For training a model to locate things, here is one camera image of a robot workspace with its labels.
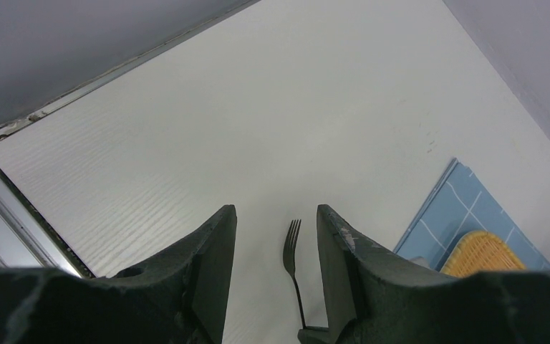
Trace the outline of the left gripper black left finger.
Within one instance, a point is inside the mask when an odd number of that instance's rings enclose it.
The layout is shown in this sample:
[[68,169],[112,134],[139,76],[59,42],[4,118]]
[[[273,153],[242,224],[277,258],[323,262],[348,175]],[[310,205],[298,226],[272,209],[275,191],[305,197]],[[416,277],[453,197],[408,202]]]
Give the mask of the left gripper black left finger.
[[153,256],[100,277],[119,292],[134,327],[169,343],[221,343],[236,241],[236,208],[224,205]]

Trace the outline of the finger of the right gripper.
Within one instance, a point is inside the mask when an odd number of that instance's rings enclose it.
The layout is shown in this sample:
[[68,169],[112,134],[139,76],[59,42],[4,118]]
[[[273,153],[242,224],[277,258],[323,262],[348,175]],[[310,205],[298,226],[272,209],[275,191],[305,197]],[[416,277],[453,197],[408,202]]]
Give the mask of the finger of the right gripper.
[[329,344],[329,328],[307,326],[299,329],[297,339],[301,344]]

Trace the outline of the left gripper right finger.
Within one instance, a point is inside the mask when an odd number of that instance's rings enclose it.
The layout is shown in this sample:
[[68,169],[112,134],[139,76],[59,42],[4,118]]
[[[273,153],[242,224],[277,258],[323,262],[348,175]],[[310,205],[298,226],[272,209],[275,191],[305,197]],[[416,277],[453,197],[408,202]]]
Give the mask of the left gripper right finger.
[[438,285],[451,277],[421,267],[317,207],[317,241],[331,343],[445,343]]

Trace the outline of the black metal fork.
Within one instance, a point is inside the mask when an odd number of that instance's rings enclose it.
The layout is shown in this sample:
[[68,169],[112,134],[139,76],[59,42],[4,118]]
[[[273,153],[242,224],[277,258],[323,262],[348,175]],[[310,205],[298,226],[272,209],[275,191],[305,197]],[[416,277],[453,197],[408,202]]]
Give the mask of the black metal fork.
[[305,329],[307,327],[304,308],[301,301],[301,293],[299,290],[299,285],[296,279],[296,246],[299,238],[299,230],[301,229],[301,219],[294,219],[289,225],[288,232],[286,234],[282,252],[282,262],[284,269],[291,277],[291,280],[294,284],[294,289],[296,293],[296,298],[299,307],[299,314],[301,318],[301,327]]

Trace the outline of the woven bamboo placemat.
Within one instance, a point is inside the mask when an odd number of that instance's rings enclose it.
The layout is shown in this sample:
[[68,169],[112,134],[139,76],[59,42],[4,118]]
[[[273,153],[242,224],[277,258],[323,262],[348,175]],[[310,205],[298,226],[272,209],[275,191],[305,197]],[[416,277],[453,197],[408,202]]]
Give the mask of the woven bamboo placemat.
[[467,277],[478,272],[526,269],[526,265],[500,237],[488,231],[470,231],[454,246],[440,272],[453,277]]

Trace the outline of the blue checked cloth napkin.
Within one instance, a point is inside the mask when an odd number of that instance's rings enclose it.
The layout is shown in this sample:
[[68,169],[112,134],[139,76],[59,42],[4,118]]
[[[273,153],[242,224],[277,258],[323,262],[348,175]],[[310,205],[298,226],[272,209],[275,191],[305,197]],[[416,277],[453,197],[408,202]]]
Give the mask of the blue checked cloth napkin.
[[495,234],[530,270],[550,262],[520,230],[476,174],[454,158],[438,179],[393,252],[421,259],[439,271],[460,239],[471,231]]

